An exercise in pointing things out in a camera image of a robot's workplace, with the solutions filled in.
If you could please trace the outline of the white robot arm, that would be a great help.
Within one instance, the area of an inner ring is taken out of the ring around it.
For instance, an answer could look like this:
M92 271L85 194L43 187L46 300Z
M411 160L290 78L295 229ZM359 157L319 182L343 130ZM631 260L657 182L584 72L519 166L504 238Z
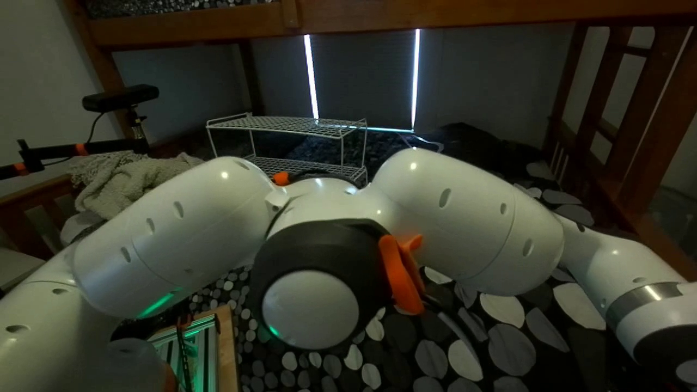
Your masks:
M633 361L661 378L694 377L694 288L651 248L558 215L478 166L405 148L365 187L277 186L217 157L151 190L3 299L3 392L162 392L152 349L115 329L236 265L250 272L258 320L308 351L347 341L384 305L423 312L426 268L499 296L566 268Z

